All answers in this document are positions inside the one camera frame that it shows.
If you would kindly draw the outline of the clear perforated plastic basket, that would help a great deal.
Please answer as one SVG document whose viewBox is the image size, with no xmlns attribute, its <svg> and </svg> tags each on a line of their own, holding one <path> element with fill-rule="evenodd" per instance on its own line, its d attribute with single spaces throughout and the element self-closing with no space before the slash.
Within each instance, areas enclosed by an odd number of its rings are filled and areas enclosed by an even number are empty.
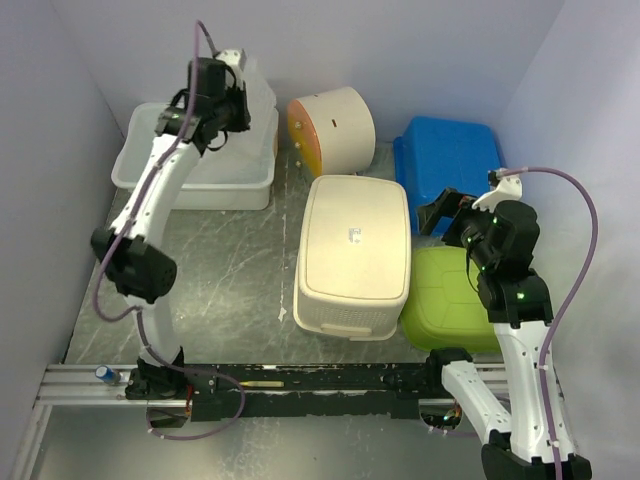
<svg viewBox="0 0 640 480">
<path fill-rule="evenodd" d="M 242 133 L 230 133 L 220 153 L 234 160 L 248 162 L 261 158 L 264 151 L 273 152 L 277 111 L 276 95 L 252 55 L 247 57 L 244 65 L 243 80 L 251 116 L 250 129 Z"/>
</svg>

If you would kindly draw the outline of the blue plastic tub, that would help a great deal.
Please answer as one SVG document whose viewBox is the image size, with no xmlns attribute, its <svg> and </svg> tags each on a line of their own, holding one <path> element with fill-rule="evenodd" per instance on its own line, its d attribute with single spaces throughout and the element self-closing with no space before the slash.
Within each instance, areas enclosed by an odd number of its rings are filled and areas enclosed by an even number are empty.
<svg viewBox="0 0 640 480">
<path fill-rule="evenodd" d="M 479 196 L 488 172 L 501 167 L 490 127 L 472 122 L 416 116 L 393 141 L 395 180 L 406 191 L 411 231 L 419 233 L 420 206 L 447 187 Z"/>
</svg>

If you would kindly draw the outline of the white plastic tray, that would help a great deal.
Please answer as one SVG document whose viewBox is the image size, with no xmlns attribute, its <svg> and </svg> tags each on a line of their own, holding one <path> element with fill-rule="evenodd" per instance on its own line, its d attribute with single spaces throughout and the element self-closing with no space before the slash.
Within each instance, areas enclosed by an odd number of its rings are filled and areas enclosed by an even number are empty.
<svg viewBox="0 0 640 480">
<path fill-rule="evenodd" d="M 144 103 L 134 110 L 124 147 L 111 172 L 113 184 L 132 191 L 141 177 L 151 153 L 154 128 L 162 103 Z M 262 210 L 269 204 L 275 174 L 279 114 L 273 152 L 261 158 L 241 162 L 207 152 L 192 170 L 173 206 L 175 210 Z"/>
</svg>

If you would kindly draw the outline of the green plastic basin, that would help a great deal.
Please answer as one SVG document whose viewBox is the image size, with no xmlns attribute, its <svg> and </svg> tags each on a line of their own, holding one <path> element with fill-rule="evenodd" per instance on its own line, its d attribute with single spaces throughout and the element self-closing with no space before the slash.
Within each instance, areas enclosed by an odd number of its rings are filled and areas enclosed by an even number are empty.
<svg viewBox="0 0 640 480">
<path fill-rule="evenodd" d="M 450 246 L 412 253 L 410 290 L 400 322 L 409 343 L 420 350 L 459 347 L 470 353 L 496 353 L 497 338 L 469 278 L 477 268 L 466 253 Z"/>
</svg>

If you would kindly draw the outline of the cream perforated basket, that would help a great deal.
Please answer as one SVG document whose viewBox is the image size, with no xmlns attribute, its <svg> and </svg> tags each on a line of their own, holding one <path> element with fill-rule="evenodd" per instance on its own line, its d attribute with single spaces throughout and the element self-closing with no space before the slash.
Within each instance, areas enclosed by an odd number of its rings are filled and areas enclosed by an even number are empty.
<svg viewBox="0 0 640 480">
<path fill-rule="evenodd" d="M 312 182 L 294 281 L 300 328 L 351 341 L 389 339 L 410 272 L 408 201 L 400 184 L 354 175 Z"/>
</svg>

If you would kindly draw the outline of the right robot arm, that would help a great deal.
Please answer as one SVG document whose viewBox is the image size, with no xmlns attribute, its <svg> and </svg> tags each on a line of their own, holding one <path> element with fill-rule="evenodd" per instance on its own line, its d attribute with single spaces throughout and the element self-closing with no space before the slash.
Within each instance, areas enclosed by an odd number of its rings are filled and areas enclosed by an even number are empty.
<svg viewBox="0 0 640 480">
<path fill-rule="evenodd" d="M 462 407 L 482 442 L 486 478 L 590 479 L 591 464 L 568 433 L 552 368 L 549 289 L 531 266 L 540 233 L 536 211 L 514 199 L 483 209 L 474 201 L 443 190 L 420 207 L 420 232 L 429 234 L 441 218 L 450 219 L 444 243 L 463 249 L 478 268 L 478 296 L 499 342 L 510 407 L 480 380 L 462 348 L 429 355 L 425 388 L 439 398 L 451 394 Z"/>
</svg>

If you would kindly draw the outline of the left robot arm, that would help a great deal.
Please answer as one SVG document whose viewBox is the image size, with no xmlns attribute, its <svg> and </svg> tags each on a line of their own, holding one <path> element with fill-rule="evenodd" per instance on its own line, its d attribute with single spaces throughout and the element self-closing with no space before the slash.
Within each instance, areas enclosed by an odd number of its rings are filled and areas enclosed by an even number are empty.
<svg viewBox="0 0 640 480">
<path fill-rule="evenodd" d="M 141 342 L 125 389 L 129 400 L 173 399 L 187 386 L 169 304 L 177 264 L 161 243 L 182 186 L 211 143 L 250 126 L 245 63 L 241 50 L 190 61 L 188 85 L 160 113 L 150 156 L 128 203 L 109 227 L 91 235 L 99 277 L 110 280 L 127 304 L 117 315 L 95 311 L 110 323 L 133 315 Z"/>
</svg>

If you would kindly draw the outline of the cream cylinder orange-faced drawer unit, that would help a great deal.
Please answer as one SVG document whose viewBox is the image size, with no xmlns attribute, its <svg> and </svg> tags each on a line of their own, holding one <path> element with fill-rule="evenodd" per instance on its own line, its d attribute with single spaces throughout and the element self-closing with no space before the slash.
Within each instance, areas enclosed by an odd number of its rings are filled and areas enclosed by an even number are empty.
<svg viewBox="0 0 640 480">
<path fill-rule="evenodd" d="M 375 126 L 367 104 L 354 88 L 293 99 L 286 113 L 291 141 L 312 176 L 354 174 L 371 165 Z"/>
</svg>

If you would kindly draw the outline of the small blue capacitor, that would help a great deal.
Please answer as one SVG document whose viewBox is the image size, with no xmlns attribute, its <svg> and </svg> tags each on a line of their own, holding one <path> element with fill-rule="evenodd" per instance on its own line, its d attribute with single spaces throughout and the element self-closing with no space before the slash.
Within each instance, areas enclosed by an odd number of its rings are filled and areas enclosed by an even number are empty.
<svg viewBox="0 0 640 480">
<path fill-rule="evenodd" d="M 106 365 L 99 365 L 95 369 L 95 376 L 108 385 L 117 385 L 121 382 L 120 372 Z"/>
</svg>

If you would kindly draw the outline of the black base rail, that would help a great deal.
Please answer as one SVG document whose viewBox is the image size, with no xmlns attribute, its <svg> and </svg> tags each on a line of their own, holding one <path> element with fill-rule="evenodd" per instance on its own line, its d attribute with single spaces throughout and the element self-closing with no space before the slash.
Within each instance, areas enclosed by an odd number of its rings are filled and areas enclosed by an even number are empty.
<svg viewBox="0 0 640 480">
<path fill-rule="evenodd" d="M 392 419 L 440 416 L 453 404 L 435 368 L 422 363 L 311 365 L 189 364 L 186 371 L 137 366 L 128 400 L 191 407 L 195 422 L 232 418 L 385 415 Z"/>
</svg>

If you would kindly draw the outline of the aluminium extrusion rail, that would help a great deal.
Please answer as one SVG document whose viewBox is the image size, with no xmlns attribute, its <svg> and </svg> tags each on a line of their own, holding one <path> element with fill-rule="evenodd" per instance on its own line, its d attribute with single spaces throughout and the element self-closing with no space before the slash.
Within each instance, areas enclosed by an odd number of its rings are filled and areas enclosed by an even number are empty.
<svg viewBox="0 0 640 480">
<path fill-rule="evenodd" d="M 104 383 L 95 376 L 99 365 L 53 364 L 46 368 L 34 405 L 37 406 L 169 406 L 184 407 L 185 400 L 153 399 L 127 400 L 125 387 L 135 365 L 112 365 L 120 373 L 115 385 Z M 478 377 L 502 402 L 509 399 L 506 371 L 502 363 L 476 364 Z"/>
</svg>

